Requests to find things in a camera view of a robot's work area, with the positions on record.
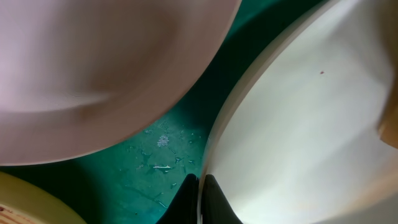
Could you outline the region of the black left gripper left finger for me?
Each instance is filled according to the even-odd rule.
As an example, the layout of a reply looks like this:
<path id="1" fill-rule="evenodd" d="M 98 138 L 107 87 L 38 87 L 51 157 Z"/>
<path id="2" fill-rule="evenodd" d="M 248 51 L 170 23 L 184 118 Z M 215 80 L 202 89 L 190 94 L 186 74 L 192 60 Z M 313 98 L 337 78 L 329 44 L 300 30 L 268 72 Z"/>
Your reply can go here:
<path id="1" fill-rule="evenodd" d="M 197 224 L 199 179 L 188 174 L 156 224 Z"/>

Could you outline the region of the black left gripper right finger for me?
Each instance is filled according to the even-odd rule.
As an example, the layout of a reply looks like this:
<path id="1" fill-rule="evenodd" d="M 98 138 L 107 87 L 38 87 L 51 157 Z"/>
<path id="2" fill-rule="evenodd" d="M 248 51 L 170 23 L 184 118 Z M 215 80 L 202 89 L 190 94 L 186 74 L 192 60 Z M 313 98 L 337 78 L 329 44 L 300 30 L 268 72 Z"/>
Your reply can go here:
<path id="1" fill-rule="evenodd" d="M 211 174 L 206 175 L 201 195 L 202 224 L 243 224 Z"/>

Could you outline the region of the large white plate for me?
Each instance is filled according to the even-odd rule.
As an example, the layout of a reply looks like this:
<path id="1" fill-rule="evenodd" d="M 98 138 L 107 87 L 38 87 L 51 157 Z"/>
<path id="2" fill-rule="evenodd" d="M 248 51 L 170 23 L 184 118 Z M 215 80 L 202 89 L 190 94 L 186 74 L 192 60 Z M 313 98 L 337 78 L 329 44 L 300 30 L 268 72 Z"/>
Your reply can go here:
<path id="1" fill-rule="evenodd" d="M 380 1 L 325 1 L 253 61 L 206 144 L 243 223 L 396 223 L 397 149 L 379 124 L 393 71 Z"/>

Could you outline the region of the yellow plate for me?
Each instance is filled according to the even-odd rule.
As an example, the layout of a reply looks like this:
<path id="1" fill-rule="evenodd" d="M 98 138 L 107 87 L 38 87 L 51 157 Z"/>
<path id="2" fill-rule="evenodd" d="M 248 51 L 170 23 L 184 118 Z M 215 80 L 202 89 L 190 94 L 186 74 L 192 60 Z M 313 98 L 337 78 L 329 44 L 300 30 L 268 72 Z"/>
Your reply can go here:
<path id="1" fill-rule="evenodd" d="M 85 224 L 86 221 L 46 191 L 2 172 L 1 223 Z"/>

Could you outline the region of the green yellow sponge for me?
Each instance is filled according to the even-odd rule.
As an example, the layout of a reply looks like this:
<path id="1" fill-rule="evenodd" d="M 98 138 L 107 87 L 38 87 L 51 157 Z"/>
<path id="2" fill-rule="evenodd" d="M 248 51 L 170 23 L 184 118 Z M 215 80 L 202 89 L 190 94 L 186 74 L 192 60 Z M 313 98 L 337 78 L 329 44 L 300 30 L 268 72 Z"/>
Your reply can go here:
<path id="1" fill-rule="evenodd" d="M 397 149 L 397 0 L 379 3 L 379 26 L 384 48 L 392 65 L 393 81 L 378 132 L 383 142 Z"/>

